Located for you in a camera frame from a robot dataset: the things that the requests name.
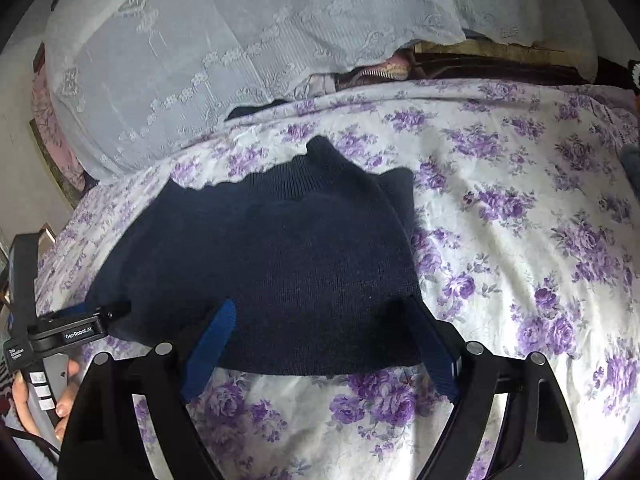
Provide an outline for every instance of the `human hand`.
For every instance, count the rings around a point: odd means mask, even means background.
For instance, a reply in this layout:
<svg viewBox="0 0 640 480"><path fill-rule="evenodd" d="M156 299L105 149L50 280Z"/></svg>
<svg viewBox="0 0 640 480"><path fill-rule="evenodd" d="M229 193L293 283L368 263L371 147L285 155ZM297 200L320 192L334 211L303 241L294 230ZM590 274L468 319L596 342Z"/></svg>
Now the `human hand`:
<svg viewBox="0 0 640 480"><path fill-rule="evenodd" d="M67 377L73 377L79 371L80 365L72 359L69 359L67 365ZM15 375L14 384L12 385L11 390L20 423L29 433L41 436L27 404L27 400L29 399L29 389L20 372ZM60 442L62 442L62 439L65 436L66 425L69 422L69 414L71 413L71 408L74 405L77 394L78 385L75 383L69 383L56 404L56 413L61 420L56 426L55 432L56 437Z"/></svg>

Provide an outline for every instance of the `white label sticker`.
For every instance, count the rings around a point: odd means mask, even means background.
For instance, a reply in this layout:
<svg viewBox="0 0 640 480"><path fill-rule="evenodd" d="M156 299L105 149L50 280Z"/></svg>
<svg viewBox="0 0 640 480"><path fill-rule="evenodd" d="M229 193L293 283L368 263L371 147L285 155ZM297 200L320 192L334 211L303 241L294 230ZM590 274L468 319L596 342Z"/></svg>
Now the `white label sticker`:
<svg viewBox="0 0 640 480"><path fill-rule="evenodd" d="M53 410L56 405L53 403L53 399L49 397L49 399L42 399L40 401L40 409L41 410Z"/></svg>
<svg viewBox="0 0 640 480"><path fill-rule="evenodd" d="M46 384L44 386L34 386L34 388L36 390L36 395L40 398L51 396L51 390L49 390L49 387Z"/></svg>
<svg viewBox="0 0 640 480"><path fill-rule="evenodd" d="M44 372L30 372L29 377L31 378L32 384L47 383L47 376Z"/></svg>

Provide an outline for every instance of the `finger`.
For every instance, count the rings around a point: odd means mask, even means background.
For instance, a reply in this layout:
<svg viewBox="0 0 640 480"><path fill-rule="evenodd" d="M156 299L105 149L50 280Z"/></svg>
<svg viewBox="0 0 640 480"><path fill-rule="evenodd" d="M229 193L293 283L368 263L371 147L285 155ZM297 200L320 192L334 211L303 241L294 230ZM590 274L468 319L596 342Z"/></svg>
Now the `finger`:
<svg viewBox="0 0 640 480"><path fill-rule="evenodd" d="M80 365L73 359L69 359L69 364L66 366L66 370L68 371L69 377L73 377L80 371Z"/></svg>
<svg viewBox="0 0 640 480"><path fill-rule="evenodd" d="M58 403L56 404L56 413L59 417L67 416L71 413L71 408L74 405L77 394L78 385L75 383L69 383L69 386L67 386L65 391L62 392L62 395L60 395Z"/></svg>
<svg viewBox="0 0 640 480"><path fill-rule="evenodd" d="M68 422L69 422L69 416L67 415L62 420L60 420L60 422L56 426L56 431L55 431L56 438L60 442L62 442L62 439L65 437L66 425L68 424Z"/></svg>
<svg viewBox="0 0 640 480"><path fill-rule="evenodd" d="M20 372L15 375L14 384L11 386L11 393L16 404L26 404L27 399L29 399L29 389Z"/></svg>

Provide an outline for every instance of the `black cable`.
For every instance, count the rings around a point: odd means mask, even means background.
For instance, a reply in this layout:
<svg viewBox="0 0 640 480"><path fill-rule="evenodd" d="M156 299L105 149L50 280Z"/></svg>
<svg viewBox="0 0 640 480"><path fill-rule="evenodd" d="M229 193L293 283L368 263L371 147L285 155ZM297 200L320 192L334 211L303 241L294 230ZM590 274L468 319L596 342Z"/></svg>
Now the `black cable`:
<svg viewBox="0 0 640 480"><path fill-rule="evenodd" d="M53 465L58 465L58 461L60 460L60 450L54 446L52 443L44 440L42 437L27 433L26 431L15 430L14 428L9 428L9 434L14 438L20 438L21 440L31 440L36 446L40 448L40 450L44 453L44 456L49 459L49 461Z"/></svg>

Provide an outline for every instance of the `folded sweater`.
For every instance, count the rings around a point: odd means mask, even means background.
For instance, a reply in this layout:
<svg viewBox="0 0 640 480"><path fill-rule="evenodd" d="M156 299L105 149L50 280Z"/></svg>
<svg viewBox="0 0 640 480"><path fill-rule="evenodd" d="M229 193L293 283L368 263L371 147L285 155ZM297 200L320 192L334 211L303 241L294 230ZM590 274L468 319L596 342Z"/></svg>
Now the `folded sweater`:
<svg viewBox="0 0 640 480"><path fill-rule="evenodd" d="M172 340L225 298L237 309L219 365L344 374L413 365L402 300L419 295L413 175L351 164L324 137L238 183L169 181L108 256L90 308L130 301L111 335Z"/></svg>

